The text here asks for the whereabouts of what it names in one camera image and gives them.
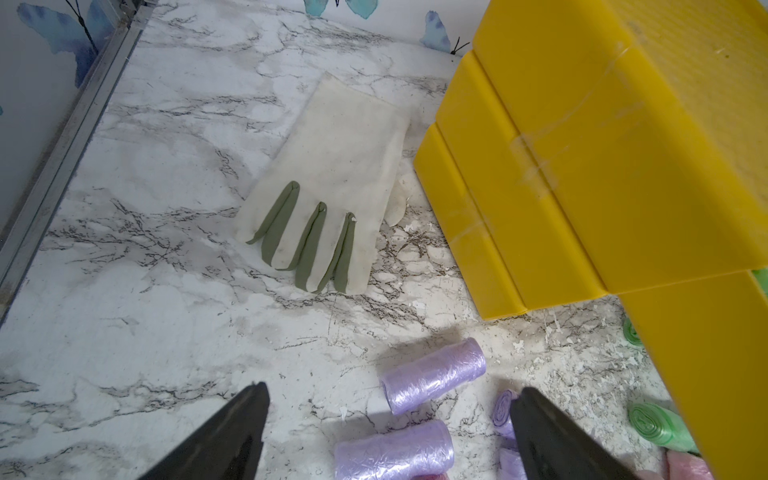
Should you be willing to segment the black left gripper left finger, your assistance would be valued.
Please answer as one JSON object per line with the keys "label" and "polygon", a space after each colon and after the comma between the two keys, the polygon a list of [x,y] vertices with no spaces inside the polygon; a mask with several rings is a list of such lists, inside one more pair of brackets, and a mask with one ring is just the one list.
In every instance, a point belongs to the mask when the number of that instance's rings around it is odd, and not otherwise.
{"label": "black left gripper left finger", "polygon": [[264,382],[247,386],[142,477],[255,478],[269,406]]}

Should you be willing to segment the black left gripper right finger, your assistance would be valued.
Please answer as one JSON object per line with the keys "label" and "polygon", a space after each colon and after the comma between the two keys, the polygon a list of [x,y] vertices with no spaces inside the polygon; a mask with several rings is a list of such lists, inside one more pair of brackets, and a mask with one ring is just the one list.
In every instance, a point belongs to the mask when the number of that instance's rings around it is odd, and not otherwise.
{"label": "black left gripper right finger", "polygon": [[529,479],[637,479],[539,390],[524,388],[509,412]]}

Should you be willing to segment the green roll top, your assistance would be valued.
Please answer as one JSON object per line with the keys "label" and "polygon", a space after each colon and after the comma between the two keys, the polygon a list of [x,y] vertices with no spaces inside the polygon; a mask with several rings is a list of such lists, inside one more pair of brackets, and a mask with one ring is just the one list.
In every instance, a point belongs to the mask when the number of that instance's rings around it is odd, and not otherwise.
{"label": "green roll top", "polygon": [[643,342],[640,339],[637,331],[634,328],[634,325],[632,324],[629,317],[624,317],[622,322],[622,332],[624,339],[630,344],[635,347],[643,348]]}

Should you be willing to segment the yellow three-drawer box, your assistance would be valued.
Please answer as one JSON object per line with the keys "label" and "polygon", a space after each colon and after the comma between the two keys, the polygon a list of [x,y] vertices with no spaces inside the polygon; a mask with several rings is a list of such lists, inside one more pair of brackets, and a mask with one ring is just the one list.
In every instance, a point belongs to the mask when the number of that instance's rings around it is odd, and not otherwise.
{"label": "yellow three-drawer box", "polygon": [[482,318],[619,297],[715,477],[766,477],[763,5],[493,1],[414,166]]}

